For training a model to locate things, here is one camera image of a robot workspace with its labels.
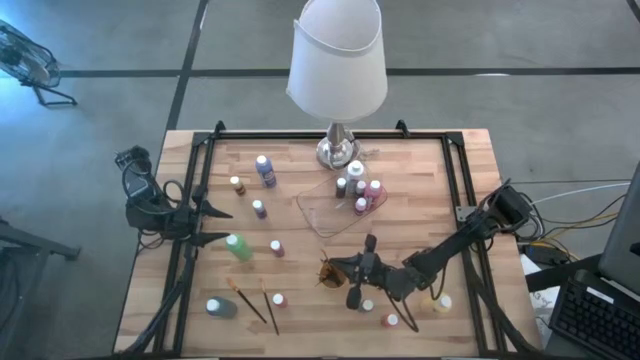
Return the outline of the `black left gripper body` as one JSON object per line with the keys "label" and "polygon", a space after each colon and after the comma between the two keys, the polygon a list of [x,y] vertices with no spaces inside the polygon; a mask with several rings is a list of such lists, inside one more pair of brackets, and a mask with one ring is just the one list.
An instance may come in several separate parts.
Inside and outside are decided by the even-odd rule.
{"label": "black left gripper body", "polygon": [[179,210],[174,215],[176,223],[176,233],[174,239],[186,241],[193,246],[204,246],[205,240],[201,233],[201,209],[206,190],[201,185],[196,185],[195,189],[187,195],[184,193]]}

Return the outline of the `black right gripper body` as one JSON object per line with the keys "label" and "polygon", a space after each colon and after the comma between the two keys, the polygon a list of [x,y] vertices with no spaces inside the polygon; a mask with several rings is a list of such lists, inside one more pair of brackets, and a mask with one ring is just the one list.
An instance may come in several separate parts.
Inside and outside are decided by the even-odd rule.
{"label": "black right gripper body", "polygon": [[383,263],[375,252],[377,238],[368,234],[365,239],[364,252],[356,256],[350,281],[352,287],[347,294],[347,308],[358,309],[362,298],[361,286],[371,285],[382,289],[391,301],[400,301],[400,290],[396,287],[396,275],[399,270]]}

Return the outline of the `large blue-violet paint bottle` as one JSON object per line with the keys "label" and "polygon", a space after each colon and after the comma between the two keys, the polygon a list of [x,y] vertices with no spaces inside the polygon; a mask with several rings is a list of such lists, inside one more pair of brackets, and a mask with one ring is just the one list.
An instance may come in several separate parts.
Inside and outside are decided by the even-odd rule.
{"label": "large blue-violet paint bottle", "polygon": [[277,185],[275,172],[271,160],[265,155],[259,155],[255,161],[256,171],[266,188],[273,188]]}

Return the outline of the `large yellow paint bottle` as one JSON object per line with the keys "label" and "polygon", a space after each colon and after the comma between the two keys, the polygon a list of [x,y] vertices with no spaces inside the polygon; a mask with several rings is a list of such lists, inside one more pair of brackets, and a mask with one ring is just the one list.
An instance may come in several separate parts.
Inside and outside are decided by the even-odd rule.
{"label": "large yellow paint bottle", "polygon": [[423,312],[447,313],[452,308],[452,299],[449,295],[443,294],[436,299],[431,297],[425,298],[420,303],[420,309]]}

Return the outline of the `large white paint bottle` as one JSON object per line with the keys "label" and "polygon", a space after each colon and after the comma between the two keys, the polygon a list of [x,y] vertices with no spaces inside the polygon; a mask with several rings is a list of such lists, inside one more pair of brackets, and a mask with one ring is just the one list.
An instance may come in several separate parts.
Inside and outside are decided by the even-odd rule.
{"label": "large white paint bottle", "polygon": [[363,177],[365,167],[359,160],[351,161],[347,166],[347,185],[349,187],[355,186]]}

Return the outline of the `large green paint bottle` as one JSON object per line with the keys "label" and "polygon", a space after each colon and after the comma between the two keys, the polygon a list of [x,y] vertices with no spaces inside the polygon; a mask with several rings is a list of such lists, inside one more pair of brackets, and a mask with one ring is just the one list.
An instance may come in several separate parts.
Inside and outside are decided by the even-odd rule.
{"label": "large green paint bottle", "polygon": [[252,259],[253,252],[241,235],[230,234],[225,238],[226,248],[240,261]]}

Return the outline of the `large grey paint bottle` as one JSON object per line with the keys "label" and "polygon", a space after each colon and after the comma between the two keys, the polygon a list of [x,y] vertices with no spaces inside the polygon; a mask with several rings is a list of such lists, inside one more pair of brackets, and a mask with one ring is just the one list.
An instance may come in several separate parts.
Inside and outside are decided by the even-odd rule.
{"label": "large grey paint bottle", "polygon": [[205,305],[206,312],[213,316],[225,319],[234,318],[237,314],[236,304],[226,298],[212,297],[207,300]]}

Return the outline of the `yellow ribbed cup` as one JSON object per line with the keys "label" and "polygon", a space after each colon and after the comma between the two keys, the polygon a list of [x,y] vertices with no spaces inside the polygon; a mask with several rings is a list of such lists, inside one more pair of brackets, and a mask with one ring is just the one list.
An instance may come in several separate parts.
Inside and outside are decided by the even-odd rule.
{"label": "yellow ribbed cup", "polygon": [[330,267],[324,267],[323,264],[318,273],[318,280],[321,278],[327,279],[327,285],[329,289],[337,289],[342,287],[347,280],[340,280],[332,269],[332,264]]}

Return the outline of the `clear plastic tray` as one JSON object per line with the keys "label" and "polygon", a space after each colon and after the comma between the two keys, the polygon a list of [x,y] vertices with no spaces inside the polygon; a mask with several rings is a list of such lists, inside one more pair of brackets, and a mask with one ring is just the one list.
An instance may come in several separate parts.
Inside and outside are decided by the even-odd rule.
{"label": "clear plastic tray", "polygon": [[343,169],[296,197],[296,203],[304,219],[320,237],[329,238],[346,230],[378,210],[388,198],[382,181],[365,172],[361,180],[367,183],[367,187],[372,180],[379,180],[382,185],[382,194],[373,205],[367,203],[367,210],[361,216],[356,215],[354,204],[360,198],[355,195],[356,185],[353,187],[347,185],[344,198],[335,196],[336,180],[339,177],[346,179],[346,175],[347,170]]}

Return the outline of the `black metal stand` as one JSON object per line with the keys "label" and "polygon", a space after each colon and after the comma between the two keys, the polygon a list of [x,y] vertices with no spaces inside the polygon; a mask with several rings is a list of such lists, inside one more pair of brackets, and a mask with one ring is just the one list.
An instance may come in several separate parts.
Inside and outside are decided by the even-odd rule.
{"label": "black metal stand", "polygon": [[12,244],[8,263],[14,266],[13,285],[15,296],[9,296],[9,311],[0,321],[0,360],[7,359],[11,343],[22,322],[27,304],[35,294],[45,265],[51,255],[59,255],[66,260],[78,258],[81,248],[31,234],[10,225],[0,217],[0,241]]}

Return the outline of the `black power strip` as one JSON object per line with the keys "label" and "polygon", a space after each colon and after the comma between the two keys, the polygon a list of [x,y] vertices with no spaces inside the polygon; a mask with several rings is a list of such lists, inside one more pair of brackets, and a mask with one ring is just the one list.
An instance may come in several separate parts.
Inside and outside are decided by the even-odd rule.
{"label": "black power strip", "polygon": [[520,250],[522,254],[537,264],[559,266],[572,261],[566,251],[547,243],[522,243]]}

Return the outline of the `white printed bag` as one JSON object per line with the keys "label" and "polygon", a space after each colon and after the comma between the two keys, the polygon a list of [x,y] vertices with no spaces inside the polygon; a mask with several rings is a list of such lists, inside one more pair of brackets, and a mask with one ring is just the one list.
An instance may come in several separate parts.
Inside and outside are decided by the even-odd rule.
{"label": "white printed bag", "polygon": [[[522,268],[526,275],[531,275],[541,271],[541,268],[530,260],[526,255],[520,255]],[[534,308],[536,324],[541,337],[543,347],[546,347],[552,331],[548,327],[551,315],[560,291],[559,286],[530,292],[530,299]]]}

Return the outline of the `black keyboard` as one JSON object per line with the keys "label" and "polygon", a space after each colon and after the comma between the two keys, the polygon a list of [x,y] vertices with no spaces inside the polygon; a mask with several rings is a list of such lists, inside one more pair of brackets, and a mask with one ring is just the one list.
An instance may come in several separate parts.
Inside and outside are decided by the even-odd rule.
{"label": "black keyboard", "polygon": [[589,272],[561,286],[549,325],[607,360],[640,360],[640,301]]}

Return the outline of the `black floor fan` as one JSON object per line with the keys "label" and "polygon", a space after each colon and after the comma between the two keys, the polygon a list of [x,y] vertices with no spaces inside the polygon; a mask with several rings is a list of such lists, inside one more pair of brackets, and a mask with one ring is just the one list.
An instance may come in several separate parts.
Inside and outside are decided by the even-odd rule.
{"label": "black floor fan", "polygon": [[31,88],[44,107],[77,105],[74,97],[55,90],[61,74],[52,52],[3,20],[0,20],[0,70],[21,86]]}

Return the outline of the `computer monitor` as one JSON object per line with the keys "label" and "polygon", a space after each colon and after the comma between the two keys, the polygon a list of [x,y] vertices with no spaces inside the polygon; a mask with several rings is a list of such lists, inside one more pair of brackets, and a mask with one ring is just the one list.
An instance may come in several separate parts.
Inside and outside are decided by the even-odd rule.
{"label": "computer monitor", "polygon": [[599,270],[640,296],[640,162],[602,253]]}

